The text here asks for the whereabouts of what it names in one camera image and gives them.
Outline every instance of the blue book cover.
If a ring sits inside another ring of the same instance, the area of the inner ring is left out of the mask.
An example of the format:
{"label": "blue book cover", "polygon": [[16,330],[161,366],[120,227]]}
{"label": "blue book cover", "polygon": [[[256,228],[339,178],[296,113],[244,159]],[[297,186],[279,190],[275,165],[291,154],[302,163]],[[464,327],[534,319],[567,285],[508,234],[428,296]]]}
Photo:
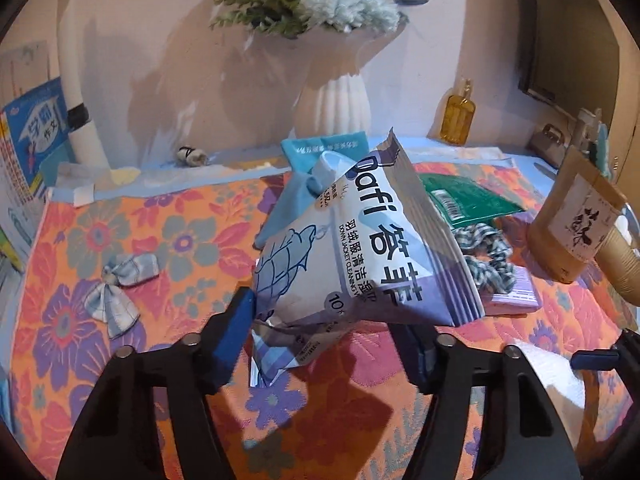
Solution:
{"label": "blue book cover", "polygon": [[60,78],[47,81],[5,108],[15,156],[28,186],[33,184],[40,165],[69,135],[66,104]]}

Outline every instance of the green package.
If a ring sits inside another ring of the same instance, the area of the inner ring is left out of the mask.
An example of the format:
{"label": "green package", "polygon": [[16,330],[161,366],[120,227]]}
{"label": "green package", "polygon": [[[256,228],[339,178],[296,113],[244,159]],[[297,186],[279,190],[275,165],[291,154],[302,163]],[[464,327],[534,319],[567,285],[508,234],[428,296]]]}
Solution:
{"label": "green package", "polygon": [[421,173],[420,180],[452,229],[524,211],[465,176]]}

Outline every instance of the black tape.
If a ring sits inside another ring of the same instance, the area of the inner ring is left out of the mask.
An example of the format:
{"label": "black tape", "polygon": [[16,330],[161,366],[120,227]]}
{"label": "black tape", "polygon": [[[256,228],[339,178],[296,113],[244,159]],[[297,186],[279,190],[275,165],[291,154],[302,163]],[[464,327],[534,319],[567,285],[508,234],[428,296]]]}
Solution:
{"label": "black tape", "polygon": [[89,110],[86,109],[84,103],[80,103],[66,113],[66,120],[69,123],[71,131],[82,128],[89,122]]}
{"label": "black tape", "polygon": [[184,151],[184,158],[187,158],[189,155],[191,155],[191,153],[195,152],[196,149],[192,148],[191,146],[181,146],[178,149],[178,153]]}

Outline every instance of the television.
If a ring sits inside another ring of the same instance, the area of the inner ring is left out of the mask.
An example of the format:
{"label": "television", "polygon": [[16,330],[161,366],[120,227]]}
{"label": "television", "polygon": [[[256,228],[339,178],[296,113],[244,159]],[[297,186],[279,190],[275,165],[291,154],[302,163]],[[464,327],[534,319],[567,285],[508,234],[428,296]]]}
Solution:
{"label": "television", "polygon": [[520,89],[575,119],[602,110],[611,125],[620,48],[599,0],[518,0]]}

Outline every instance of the green leaves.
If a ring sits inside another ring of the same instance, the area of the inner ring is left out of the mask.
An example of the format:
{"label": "green leaves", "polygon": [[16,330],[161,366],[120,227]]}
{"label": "green leaves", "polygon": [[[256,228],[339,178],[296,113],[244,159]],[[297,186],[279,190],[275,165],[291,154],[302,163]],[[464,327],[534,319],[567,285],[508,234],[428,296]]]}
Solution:
{"label": "green leaves", "polygon": [[306,22],[294,12],[300,0],[215,0],[217,4],[237,7],[220,14],[211,27],[245,25],[266,34],[296,38],[306,31]]}

